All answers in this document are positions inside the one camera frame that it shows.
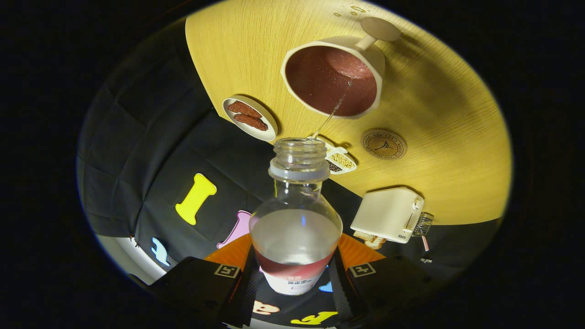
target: pink foam shape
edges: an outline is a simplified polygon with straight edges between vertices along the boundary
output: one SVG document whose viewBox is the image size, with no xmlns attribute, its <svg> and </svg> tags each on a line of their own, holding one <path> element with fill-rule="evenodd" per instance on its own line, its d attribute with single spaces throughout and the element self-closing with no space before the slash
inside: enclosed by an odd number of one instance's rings
<svg viewBox="0 0 585 329">
<path fill-rule="evenodd" d="M 233 227 L 232 232 L 228 235 L 228 238 L 225 241 L 217 244 L 217 248 L 221 249 L 228 243 L 234 241 L 235 239 L 238 239 L 239 237 L 242 237 L 250 233 L 249 224 L 251 216 L 252 214 L 245 210 L 238 211 L 238 221 L 236 222 L 236 225 Z"/>
</svg>

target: small white plate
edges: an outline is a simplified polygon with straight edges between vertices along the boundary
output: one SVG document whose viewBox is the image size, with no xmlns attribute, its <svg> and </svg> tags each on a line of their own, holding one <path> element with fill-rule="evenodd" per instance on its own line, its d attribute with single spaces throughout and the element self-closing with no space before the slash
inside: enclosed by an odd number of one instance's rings
<svg viewBox="0 0 585 329">
<path fill-rule="evenodd" d="M 236 121 L 233 117 L 237 113 L 228 110 L 228 106 L 232 105 L 236 101 L 240 101 L 248 105 L 249 107 L 255 109 L 258 113 L 260 113 L 260 115 L 262 116 L 260 120 L 262 120 L 262 122 L 264 122 L 268 126 L 268 130 L 261 131 L 252 126 L 246 125 L 243 122 Z M 231 96 L 223 101 L 223 111 L 228 116 L 230 121 L 232 121 L 241 130 L 245 131 L 248 135 L 260 140 L 265 140 L 266 142 L 269 142 L 276 138 L 276 134 L 278 133 L 278 126 L 276 125 L 276 121 L 272 117 L 272 114 L 270 114 L 267 109 L 265 109 L 262 105 L 258 104 L 258 102 L 256 102 L 255 100 L 240 95 Z"/>
<path fill-rule="evenodd" d="M 347 153 L 347 150 L 345 148 L 342 148 L 341 146 L 335 147 L 330 140 L 328 140 L 327 138 L 325 138 L 321 135 L 318 135 L 316 138 L 325 142 L 325 147 L 327 148 L 327 155 L 325 156 L 325 160 L 329 160 L 331 163 L 333 163 L 337 167 L 341 168 L 341 170 L 338 172 L 334 172 L 333 170 L 330 170 L 329 172 L 332 175 L 345 174 L 345 173 L 352 172 L 352 171 L 356 170 L 356 168 L 357 168 L 356 162 L 353 160 L 353 158 L 351 156 L 349 156 L 349 154 Z M 333 156 L 334 154 L 337 154 L 337 153 L 341 154 L 345 159 L 349 160 L 349 162 L 352 163 L 351 168 L 346 168 L 341 163 L 339 163 L 331 158 L 331 156 Z"/>
</svg>

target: wooden table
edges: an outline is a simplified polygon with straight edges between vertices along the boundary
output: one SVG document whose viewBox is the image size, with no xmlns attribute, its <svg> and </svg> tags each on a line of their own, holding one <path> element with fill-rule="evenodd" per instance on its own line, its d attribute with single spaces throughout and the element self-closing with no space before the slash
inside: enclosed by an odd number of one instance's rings
<svg viewBox="0 0 585 329">
<path fill-rule="evenodd" d="M 287 91 L 280 75 L 284 55 L 313 40 L 362 37 L 360 21 L 367 16 L 393 23 L 403 35 L 394 43 L 375 43 L 387 59 L 380 106 L 357 120 L 331 120 L 321 131 L 358 162 L 355 171 L 331 179 L 359 196 L 408 186 L 424 196 L 423 210 L 435 216 L 436 225 L 501 217 L 512 177 L 504 118 L 473 69 L 415 24 L 363 1 L 228 0 L 193 13 L 185 32 L 221 117 L 227 119 L 225 98 L 248 95 L 273 113 L 277 139 L 306 137 L 326 116 L 304 108 Z M 406 155 L 383 160 L 368 154 L 360 137 L 370 128 L 399 133 Z"/>
</svg>

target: coaster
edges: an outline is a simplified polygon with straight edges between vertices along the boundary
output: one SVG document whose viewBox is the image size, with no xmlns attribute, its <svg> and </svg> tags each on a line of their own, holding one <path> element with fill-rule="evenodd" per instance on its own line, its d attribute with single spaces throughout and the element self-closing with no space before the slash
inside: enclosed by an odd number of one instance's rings
<svg viewBox="0 0 585 329">
<path fill-rule="evenodd" d="M 386 129 L 370 129 L 362 134 L 362 146 L 375 157 L 393 160 L 406 154 L 406 142 L 399 134 Z"/>
</svg>

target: bottle mouth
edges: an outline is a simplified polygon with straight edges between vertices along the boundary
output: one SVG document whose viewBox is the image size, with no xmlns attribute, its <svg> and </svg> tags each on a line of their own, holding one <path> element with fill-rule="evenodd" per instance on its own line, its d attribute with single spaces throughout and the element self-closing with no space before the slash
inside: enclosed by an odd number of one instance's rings
<svg viewBox="0 0 585 329">
<path fill-rule="evenodd" d="M 325 142 L 312 138 L 283 138 L 274 144 L 276 156 L 269 173 L 275 179 L 315 181 L 329 177 Z"/>
</svg>

